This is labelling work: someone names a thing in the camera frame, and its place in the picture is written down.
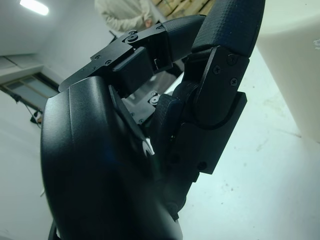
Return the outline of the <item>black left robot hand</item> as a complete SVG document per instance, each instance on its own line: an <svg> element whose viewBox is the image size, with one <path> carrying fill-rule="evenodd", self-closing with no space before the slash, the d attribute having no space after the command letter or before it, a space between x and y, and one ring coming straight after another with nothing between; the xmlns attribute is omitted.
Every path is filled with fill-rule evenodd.
<svg viewBox="0 0 320 240"><path fill-rule="evenodd" d="M179 211L212 174L247 103L238 90L263 0L218 0L130 30L46 102L40 160L61 240L181 240Z"/></svg>

